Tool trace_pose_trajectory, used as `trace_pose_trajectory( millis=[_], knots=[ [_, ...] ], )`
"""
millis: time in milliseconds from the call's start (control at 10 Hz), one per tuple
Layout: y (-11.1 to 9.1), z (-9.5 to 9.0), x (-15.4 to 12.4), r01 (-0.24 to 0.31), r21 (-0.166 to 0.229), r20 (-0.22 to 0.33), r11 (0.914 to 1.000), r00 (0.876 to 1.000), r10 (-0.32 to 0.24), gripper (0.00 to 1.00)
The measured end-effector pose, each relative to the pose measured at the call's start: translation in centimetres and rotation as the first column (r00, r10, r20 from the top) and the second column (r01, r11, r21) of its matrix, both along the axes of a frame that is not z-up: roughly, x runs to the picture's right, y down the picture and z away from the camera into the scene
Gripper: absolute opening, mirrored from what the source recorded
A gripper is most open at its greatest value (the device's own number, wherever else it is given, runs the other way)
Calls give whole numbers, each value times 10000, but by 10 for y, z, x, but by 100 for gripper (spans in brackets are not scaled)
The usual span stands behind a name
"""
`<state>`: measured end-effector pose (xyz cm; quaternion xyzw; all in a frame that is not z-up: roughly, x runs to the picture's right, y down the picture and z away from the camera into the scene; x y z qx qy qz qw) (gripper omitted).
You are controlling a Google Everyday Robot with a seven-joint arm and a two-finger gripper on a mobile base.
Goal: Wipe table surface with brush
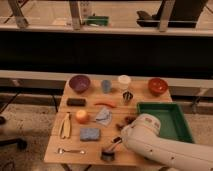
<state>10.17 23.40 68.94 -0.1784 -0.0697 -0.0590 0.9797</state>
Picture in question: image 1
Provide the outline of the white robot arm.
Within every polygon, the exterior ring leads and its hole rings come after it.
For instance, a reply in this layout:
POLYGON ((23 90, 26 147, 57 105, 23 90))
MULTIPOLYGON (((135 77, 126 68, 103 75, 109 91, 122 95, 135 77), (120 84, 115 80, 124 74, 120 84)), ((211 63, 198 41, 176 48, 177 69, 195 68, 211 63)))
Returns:
POLYGON ((157 117, 141 114, 121 130, 122 143, 137 154, 180 171, 213 171, 213 147, 161 138, 160 128, 157 117))

